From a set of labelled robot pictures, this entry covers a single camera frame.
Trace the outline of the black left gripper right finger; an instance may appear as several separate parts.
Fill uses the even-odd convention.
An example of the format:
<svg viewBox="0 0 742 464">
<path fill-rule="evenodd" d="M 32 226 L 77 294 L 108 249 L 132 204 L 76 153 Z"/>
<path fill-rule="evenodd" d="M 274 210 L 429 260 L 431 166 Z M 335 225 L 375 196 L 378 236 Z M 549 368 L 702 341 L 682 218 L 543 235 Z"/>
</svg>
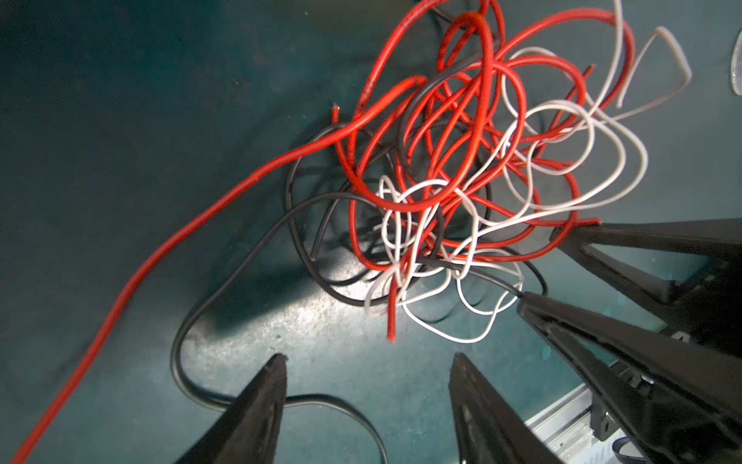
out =
<svg viewBox="0 0 742 464">
<path fill-rule="evenodd" d="M 558 463 L 463 353 L 449 377 L 459 457 L 463 463 Z"/>
</svg>

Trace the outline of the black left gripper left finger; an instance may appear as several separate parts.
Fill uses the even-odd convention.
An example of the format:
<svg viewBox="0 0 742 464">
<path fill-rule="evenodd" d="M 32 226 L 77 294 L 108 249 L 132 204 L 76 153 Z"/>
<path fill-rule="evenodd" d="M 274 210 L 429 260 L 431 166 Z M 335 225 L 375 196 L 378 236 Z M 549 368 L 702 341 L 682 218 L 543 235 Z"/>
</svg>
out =
<svg viewBox="0 0 742 464">
<path fill-rule="evenodd" d="M 181 463 L 272 463 L 287 400 L 287 358 L 272 356 Z"/>
</svg>

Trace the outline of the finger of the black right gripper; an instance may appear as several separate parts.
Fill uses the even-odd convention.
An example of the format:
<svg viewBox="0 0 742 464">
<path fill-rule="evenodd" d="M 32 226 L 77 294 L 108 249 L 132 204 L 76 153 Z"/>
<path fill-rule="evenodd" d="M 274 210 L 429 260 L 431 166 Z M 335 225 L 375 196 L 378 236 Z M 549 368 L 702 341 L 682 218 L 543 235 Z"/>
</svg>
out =
<svg viewBox="0 0 742 464">
<path fill-rule="evenodd" d="M 518 312 L 648 462 L 740 462 L 740 359 L 533 293 Z"/>
<path fill-rule="evenodd" d="M 629 247 L 709 259 L 683 283 L 664 280 L 599 251 Z M 603 223 L 572 229 L 558 248 L 668 325 L 741 321 L 741 220 Z"/>
</svg>

